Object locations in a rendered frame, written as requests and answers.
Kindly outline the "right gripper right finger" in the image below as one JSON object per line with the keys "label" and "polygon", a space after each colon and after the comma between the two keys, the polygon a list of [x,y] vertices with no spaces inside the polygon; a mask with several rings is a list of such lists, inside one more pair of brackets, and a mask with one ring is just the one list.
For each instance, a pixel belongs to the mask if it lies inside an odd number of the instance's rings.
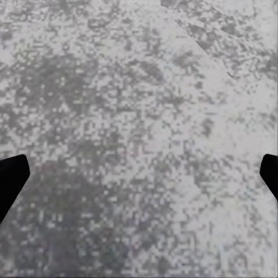
{"label": "right gripper right finger", "polygon": [[265,154],[259,173],[278,200],[278,156]]}

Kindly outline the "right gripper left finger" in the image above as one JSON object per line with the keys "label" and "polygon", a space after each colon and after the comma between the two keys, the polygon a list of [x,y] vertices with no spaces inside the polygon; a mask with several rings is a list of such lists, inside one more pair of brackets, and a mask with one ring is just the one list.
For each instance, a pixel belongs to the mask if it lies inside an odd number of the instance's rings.
{"label": "right gripper left finger", "polygon": [[0,160],[0,224],[29,177],[25,154]]}

